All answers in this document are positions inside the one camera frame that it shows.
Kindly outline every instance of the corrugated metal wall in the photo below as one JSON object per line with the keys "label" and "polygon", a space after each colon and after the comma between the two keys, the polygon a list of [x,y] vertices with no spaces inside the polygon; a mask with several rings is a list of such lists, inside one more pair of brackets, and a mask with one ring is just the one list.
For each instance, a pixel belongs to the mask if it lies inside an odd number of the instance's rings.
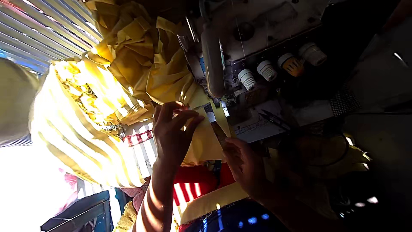
{"label": "corrugated metal wall", "polygon": [[0,57],[44,74],[51,60],[81,57],[102,40],[77,0],[0,0]]}

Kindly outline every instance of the blue fabric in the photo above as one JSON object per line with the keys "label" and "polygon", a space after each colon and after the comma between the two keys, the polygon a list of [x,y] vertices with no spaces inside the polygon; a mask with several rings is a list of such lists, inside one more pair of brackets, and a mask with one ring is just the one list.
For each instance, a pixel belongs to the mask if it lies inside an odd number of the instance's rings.
{"label": "blue fabric", "polygon": [[243,199],[222,207],[191,223],[185,232],[288,232],[279,219],[251,199]]}

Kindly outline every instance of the scissors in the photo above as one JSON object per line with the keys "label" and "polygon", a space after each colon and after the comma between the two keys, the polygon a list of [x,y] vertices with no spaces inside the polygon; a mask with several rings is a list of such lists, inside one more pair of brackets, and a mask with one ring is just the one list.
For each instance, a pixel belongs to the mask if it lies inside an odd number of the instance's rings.
{"label": "scissors", "polygon": [[290,131],[291,130],[291,126],[285,122],[283,119],[279,118],[278,116],[272,114],[271,112],[262,109],[263,114],[259,113],[264,119],[268,120],[269,122],[275,124],[276,126],[284,129],[285,131]]}

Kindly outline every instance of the forearm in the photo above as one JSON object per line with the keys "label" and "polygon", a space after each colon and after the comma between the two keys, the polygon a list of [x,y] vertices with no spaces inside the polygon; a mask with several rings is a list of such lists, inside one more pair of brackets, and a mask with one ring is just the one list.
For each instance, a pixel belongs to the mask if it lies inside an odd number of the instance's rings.
{"label": "forearm", "polygon": [[173,209],[173,180],[176,170],[156,161],[152,177],[142,206],[140,207],[136,227],[145,231],[170,231]]}
{"label": "forearm", "polygon": [[288,193],[270,185],[265,194],[254,198],[269,209],[292,232],[345,231],[340,221],[329,220]]}

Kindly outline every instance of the wrist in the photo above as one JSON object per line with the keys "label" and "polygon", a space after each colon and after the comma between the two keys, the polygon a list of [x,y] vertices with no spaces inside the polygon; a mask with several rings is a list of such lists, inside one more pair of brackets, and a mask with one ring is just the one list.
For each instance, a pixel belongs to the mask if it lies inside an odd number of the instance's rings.
{"label": "wrist", "polygon": [[164,159],[157,159],[153,164],[152,175],[161,174],[164,177],[171,177],[174,179],[178,167],[173,165],[170,161]]}

